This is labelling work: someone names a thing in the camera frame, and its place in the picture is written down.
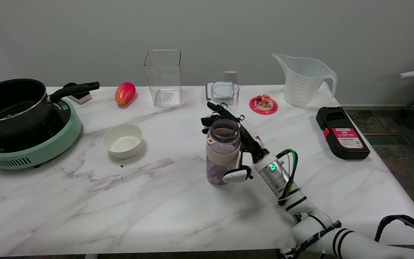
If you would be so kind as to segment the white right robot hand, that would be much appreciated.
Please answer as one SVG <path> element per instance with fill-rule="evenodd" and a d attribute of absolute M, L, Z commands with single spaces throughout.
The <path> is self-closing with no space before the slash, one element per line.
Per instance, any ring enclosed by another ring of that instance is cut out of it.
<path fill-rule="evenodd" d="M 252 162 L 263 159 L 269 151 L 245 121 L 236 116 L 225 103 L 207 102 L 212 115 L 202 117 L 202 133 L 206 135 L 206 177 L 210 184 L 223 186 L 253 179 L 251 166 L 244 164 L 244 154 Z"/>

